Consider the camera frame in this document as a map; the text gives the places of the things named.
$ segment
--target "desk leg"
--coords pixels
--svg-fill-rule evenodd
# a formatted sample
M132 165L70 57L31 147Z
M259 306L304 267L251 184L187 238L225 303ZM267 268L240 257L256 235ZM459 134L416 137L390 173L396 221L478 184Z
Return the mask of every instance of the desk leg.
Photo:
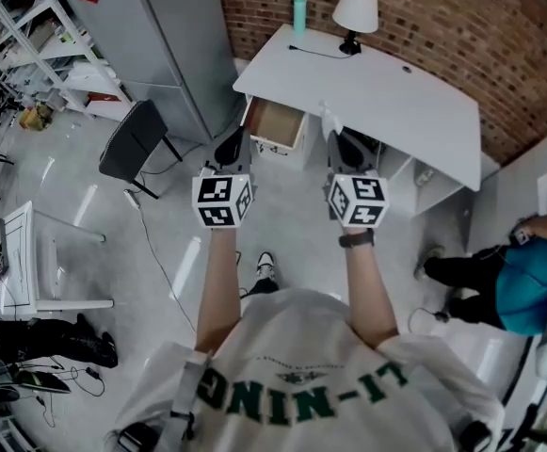
M89 299L87 301L57 301L53 299L38 299L38 312L58 312L61 310L91 310L96 308L112 308L112 299Z
M87 238L93 240L93 241L99 241L100 243L103 243L105 241L105 236L100 233L94 233L93 231L86 230L85 228L81 228L80 226L74 226L73 224L62 221L61 219L54 218L53 216L46 215L45 213L42 213L41 211L37 211L35 209L35 214L39 216L43 216L44 218L49 219L50 221L54 222L55 224L59 224L63 228L69 228L73 231L76 231L80 234L85 235Z

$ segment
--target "gray refrigerator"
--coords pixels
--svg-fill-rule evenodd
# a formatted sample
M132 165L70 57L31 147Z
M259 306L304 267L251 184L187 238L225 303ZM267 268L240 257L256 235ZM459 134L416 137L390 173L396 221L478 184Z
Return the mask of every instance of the gray refrigerator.
M66 0L136 101L152 99L169 132L208 142L239 95L220 0Z

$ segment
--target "desk lamp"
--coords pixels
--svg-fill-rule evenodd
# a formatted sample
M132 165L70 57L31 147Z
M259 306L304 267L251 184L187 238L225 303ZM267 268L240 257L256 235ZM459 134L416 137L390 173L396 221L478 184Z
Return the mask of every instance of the desk lamp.
M361 52L361 44L355 40L357 32L368 34L378 30L378 0L340 0L332 18L348 29L340 50L354 56Z

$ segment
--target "person in teal shirt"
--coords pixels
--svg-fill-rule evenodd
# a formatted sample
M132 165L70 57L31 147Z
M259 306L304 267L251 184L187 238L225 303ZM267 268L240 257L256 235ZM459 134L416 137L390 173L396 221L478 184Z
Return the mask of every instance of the person in teal shirt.
M547 324L547 216L520 224L530 237L521 246L497 246L471 258L444 258L434 247L415 270L447 286L470 288L478 295L460 299L450 293L445 310L468 323L487 323L533 336Z

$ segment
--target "white sneaker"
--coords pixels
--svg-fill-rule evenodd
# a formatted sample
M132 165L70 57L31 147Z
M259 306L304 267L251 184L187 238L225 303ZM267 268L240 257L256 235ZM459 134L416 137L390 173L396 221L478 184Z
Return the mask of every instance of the white sneaker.
M258 259L256 265L256 277L259 280L269 278L275 281L275 261L273 255L270 252L264 252Z
M420 256L420 259L417 262L417 266L413 271L413 277L415 278L415 280L419 282L423 278L427 277L426 270L424 269L424 265L426 264L427 260L429 260L430 258L443 258L444 253L444 246L434 245L431 248L428 248L426 252L424 252L424 254Z

